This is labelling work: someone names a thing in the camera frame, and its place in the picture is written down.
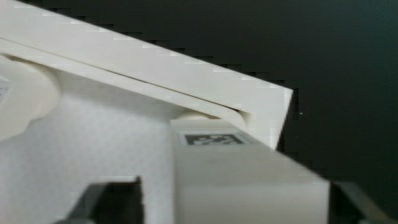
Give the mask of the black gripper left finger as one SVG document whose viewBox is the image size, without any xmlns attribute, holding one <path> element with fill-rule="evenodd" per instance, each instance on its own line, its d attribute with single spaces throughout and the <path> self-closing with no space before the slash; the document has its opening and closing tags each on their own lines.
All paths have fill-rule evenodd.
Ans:
<svg viewBox="0 0 398 224">
<path fill-rule="evenodd" d="M 138 177 L 87 186 L 67 216 L 53 224 L 144 224 L 144 191 Z"/>
</svg>

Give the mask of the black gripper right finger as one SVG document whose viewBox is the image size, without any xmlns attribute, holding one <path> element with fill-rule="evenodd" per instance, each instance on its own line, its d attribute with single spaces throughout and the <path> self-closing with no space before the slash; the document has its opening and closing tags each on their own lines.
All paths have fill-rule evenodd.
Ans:
<svg viewBox="0 0 398 224">
<path fill-rule="evenodd" d="M 353 182 L 330 184 L 327 224 L 394 224 L 394 219 Z"/>
</svg>

